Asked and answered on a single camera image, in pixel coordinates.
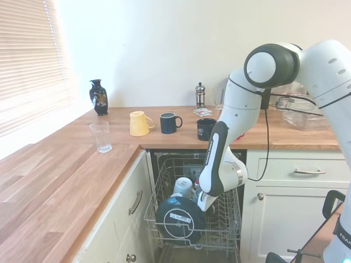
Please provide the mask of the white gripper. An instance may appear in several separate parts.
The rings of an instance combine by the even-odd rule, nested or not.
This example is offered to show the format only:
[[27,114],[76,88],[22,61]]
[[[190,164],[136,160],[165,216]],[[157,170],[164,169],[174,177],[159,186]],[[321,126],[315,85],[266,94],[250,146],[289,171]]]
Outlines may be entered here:
[[202,211],[207,211],[208,208],[216,201],[217,197],[212,197],[207,193],[200,191],[197,199],[197,205]]

